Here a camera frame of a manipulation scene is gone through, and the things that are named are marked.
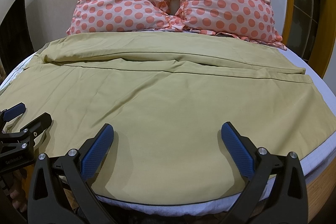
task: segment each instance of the window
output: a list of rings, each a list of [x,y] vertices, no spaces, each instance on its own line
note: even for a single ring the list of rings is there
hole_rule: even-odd
[[[287,47],[308,62],[320,16],[320,0],[294,0]]]

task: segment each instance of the khaki bed sheet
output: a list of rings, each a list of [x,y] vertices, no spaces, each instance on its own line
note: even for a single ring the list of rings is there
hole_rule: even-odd
[[[205,202],[244,182],[221,141],[230,121],[271,153],[302,159],[336,130],[305,70],[277,49],[171,32],[93,33],[51,42],[0,95],[24,102],[18,130],[48,112],[40,152],[64,155],[104,123],[115,140],[95,193],[143,204]]]

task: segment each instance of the silver bolt head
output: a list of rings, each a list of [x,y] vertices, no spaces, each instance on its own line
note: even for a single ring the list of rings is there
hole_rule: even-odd
[[[258,153],[260,155],[266,155],[267,154],[267,150],[266,150],[266,148],[260,147],[260,148],[258,148]]]
[[[289,155],[290,155],[293,159],[296,159],[296,158],[297,158],[297,153],[295,153],[295,152],[290,152]]]
[[[45,158],[45,153],[39,154],[39,160],[44,160],[44,158]]]
[[[71,156],[71,157],[73,157],[73,156],[76,155],[76,154],[77,154],[77,150],[76,150],[76,149],[71,149],[71,150],[69,150],[69,152],[68,152],[68,155]]]

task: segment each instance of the blue gripper pad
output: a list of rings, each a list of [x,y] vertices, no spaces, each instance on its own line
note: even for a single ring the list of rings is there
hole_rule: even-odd
[[[5,111],[5,113],[3,114],[3,120],[5,122],[9,122],[14,118],[18,117],[19,115],[23,114],[25,111],[26,111],[25,104],[19,103],[16,106],[13,106]]]
[[[251,180],[254,175],[254,160],[227,122],[222,126],[221,135],[240,174]]]
[[[84,181],[92,178],[106,152],[110,148],[114,138],[113,127],[107,124],[101,132],[100,136],[93,143],[89,151],[86,153],[81,162],[81,176]]]

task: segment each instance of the white mattress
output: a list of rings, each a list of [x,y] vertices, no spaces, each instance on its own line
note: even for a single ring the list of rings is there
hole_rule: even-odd
[[[329,106],[331,111],[336,115],[336,97],[324,81],[295,53],[291,50],[283,51],[279,50],[289,61],[298,67],[306,68],[306,74],[310,75],[313,79],[313,82],[319,92],[322,94],[324,101]],[[6,88],[10,82],[23,71],[23,68],[28,64],[30,59],[33,57],[26,58],[22,61],[4,80],[0,85],[0,91]],[[317,176],[321,174],[323,170],[329,165],[329,163],[336,156],[336,132],[331,135],[324,143],[322,143],[318,148],[311,152],[308,156],[300,160],[303,173],[306,177],[306,183],[311,182]],[[274,179],[270,179],[267,183],[267,187],[264,190],[264,193],[261,199],[267,198],[272,189]],[[239,194],[229,196],[222,199],[217,199],[204,203],[197,204],[187,204],[187,205],[178,205],[178,206],[151,206],[143,205],[136,203],[126,203],[118,200],[113,200],[105,197],[98,196],[98,199],[101,201],[119,206],[126,209],[134,209],[140,212],[147,214],[156,214],[162,216],[182,216],[182,215],[193,215],[201,216],[206,214],[215,214],[223,211],[228,211],[231,206],[237,200]]]

